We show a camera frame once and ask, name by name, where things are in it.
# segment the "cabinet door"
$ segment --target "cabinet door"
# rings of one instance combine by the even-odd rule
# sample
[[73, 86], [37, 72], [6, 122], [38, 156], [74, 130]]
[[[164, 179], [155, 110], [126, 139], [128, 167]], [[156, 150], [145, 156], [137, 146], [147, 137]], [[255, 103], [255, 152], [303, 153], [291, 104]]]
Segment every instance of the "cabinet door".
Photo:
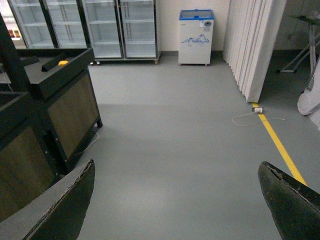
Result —
[[54, 48], [39, 0], [10, 0], [27, 48]]
[[155, 8], [153, 0], [120, 0], [127, 58], [155, 58]]
[[76, 0], [46, 0], [58, 46], [87, 48]]
[[121, 58], [114, 0], [82, 0], [96, 58]]

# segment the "wall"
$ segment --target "wall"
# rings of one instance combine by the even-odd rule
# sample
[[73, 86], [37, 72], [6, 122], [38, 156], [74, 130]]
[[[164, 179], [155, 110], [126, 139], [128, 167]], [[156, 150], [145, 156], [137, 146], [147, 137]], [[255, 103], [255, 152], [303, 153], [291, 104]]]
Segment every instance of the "wall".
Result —
[[293, 19], [290, 15], [307, 16], [312, 10], [320, 11], [320, 0], [287, 0], [274, 44], [275, 50], [303, 49], [309, 43], [308, 23]]
[[179, 13], [181, 10], [212, 9], [215, 15], [212, 50], [224, 48], [230, 0], [160, 0], [161, 50], [179, 49]]

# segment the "chest freezer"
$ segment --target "chest freezer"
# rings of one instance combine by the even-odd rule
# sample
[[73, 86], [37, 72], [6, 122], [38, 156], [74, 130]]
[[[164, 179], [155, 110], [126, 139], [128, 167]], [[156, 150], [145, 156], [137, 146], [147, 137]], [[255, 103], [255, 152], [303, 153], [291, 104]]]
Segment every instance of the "chest freezer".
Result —
[[214, 12], [210, 9], [180, 12], [180, 65], [210, 64], [214, 19]]

